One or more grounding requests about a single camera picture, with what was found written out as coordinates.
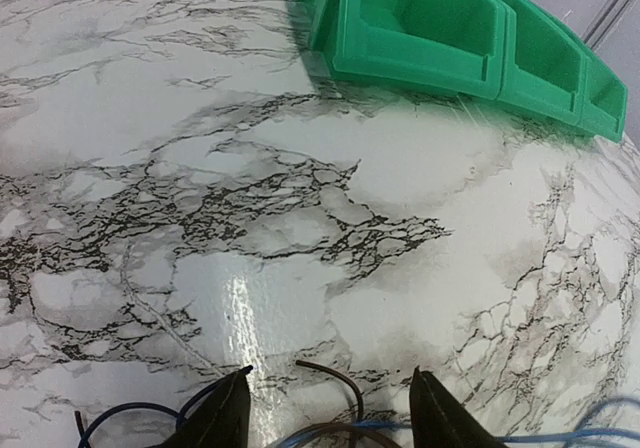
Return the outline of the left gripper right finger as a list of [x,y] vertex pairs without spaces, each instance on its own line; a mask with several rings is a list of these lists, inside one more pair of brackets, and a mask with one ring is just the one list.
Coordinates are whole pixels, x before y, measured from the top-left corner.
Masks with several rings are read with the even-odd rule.
[[409,405],[415,447],[505,447],[428,370],[415,368],[409,389]]

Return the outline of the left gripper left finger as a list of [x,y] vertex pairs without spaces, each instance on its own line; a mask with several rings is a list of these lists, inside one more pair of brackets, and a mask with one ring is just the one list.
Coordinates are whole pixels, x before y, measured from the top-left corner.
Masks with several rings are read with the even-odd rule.
[[163,443],[163,447],[247,447],[251,395],[249,365],[220,380],[211,394]]

